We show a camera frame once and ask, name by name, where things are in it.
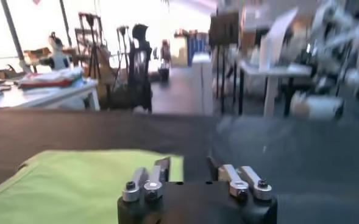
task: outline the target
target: silver metal bracket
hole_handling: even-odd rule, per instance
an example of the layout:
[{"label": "silver metal bracket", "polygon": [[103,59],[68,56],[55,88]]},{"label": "silver metal bracket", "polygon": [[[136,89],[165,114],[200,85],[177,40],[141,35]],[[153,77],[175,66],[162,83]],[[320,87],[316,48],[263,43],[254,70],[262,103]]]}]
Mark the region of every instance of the silver metal bracket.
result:
[{"label": "silver metal bracket", "polygon": [[248,184],[236,173],[235,168],[230,165],[222,165],[219,168],[219,181],[229,182],[229,194],[238,199],[247,198]]},{"label": "silver metal bracket", "polygon": [[160,166],[153,166],[149,180],[144,184],[145,199],[147,201],[155,201],[163,194],[163,184],[160,182],[160,174]]},{"label": "silver metal bracket", "polygon": [[247,181],[255,198],[270,200],[272,187],[266,180],[262,180],[250,166],[242,166],[237,170],[239,176]]},{"label": "silver metal bracket", "polygon": [[127,182],[123,190],[123,200],[133,202],[140,199],[140,185],[148,179],[147,170],[144,167],[138,168],[133,174],[132,180]]}]

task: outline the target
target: desk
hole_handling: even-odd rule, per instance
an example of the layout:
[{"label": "desk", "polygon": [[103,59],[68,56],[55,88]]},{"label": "desk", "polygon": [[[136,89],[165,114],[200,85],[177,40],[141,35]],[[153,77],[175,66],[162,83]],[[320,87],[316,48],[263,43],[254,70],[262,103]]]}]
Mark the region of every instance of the desk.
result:
[{"label": "desk", "polygon": [[[250,64],[248,60],[243,59],[237,51],[232,49],[230,49],[230,56],[228,57],[228,61],[231,67],[235,67],[237,64],[240,69],[239,115],[243,113],[244,75],[267,78],[265,109],[263,111],[264,117],[273,117],[274,115],[274,101],[277,95],[279,79],[288,78],[288,89],[291,89],[294,78],[310,77],[311,75],[311,68],[302,65],[273,67],[269,70],[261,71],[259,70],[258,66]],[[287,100],[285,101],[285,116],[287,116],[289,113],[290,101],[291,97],[288,96]]]},{"label": "desk", "polygon": [[[244,71],[248,76],[266,77],[266,98],[264,117],[273,117],[274,115],[274,101],[277,96],[278,81],[281,78],[289,78],[288,89],[292,88],[293,78],[309,77],[311,75],[311,68],[301,65],[290,65],[288,67],[274,67],[269,70],[261,71],[259,67],[250,65],[245,59],[238,62],[241,71]],[[285,115],[288,115],[290,108],[291,97],[288,96],[285,101]],[[243,106],[243,100],[239,101],[239,107]]]},{"label": "desk", "polygon": [[97,84],[98,81],[88,79],[77,81],[67,88],[37,88],[27,91],[13,86],[10,91],[4,91],[4,95],[0,96],[0,108],[58,108],[70,100],[88,97],[90,108],[99,110]]},{"label": "desk", "polygon": [[273,186],[278,223],[359,223],[359,124],[112,111],[0,110],[0,183],[47,149],[143,149],[185,157],[205,181],[207,155],[252,166]]}]

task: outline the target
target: gray floor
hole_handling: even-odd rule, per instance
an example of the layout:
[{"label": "gray floor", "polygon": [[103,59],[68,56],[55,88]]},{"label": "gray floor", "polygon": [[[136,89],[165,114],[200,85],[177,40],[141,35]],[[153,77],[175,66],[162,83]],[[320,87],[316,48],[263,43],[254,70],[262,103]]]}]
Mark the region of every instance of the gray floor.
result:
[{"label": "gray floor", "polygon": [[[163,85],[159,82],[152,84],[154,97],[152,106],[154,113],[169,114],[196,114],[198,113],[196,102],[196,92],[192,88],[191,68],[173,68],[170,72],[169,83]],[[341,122],[359,122],[359,102],[355,100],[351,89],[342,88],[340,96],[345,99],[344,114]],[[215,114],[220,113],[220,101],[215,101]],[[243,102],[243,111],[248,116],[262,116],[263,99],[261,97],[245,96]],[[275,116],[282,117],[283,99],[275,103]],[[232,105],[232,99],[226,100],[226,113],[237,114],[238,105]]]}]

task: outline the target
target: red object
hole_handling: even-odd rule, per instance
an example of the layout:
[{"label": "red object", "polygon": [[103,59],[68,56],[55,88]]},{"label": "red object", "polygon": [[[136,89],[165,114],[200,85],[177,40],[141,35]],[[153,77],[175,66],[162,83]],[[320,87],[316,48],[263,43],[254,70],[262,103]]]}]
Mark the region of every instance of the red object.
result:
[{"label": "red object", "polygon": [[40,87],[67,87],[72,84],[73,80],[61,80],[58,82],[38,82],[38,83],[22,83],[20,88],[40,88]]}]

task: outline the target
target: black tabletop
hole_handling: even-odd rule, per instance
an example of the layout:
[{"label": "black tabletop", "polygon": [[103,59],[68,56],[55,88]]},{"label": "black tabletop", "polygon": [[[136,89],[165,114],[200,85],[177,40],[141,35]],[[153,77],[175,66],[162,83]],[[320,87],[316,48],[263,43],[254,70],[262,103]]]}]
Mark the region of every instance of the black tabletop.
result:
[{"label": "black tabletop", "polygon": [[47,149],[145,149],[252,166],[279,200],[279,223],[359,223],[359,124],[109,112],[0,111],[0,183]]}]

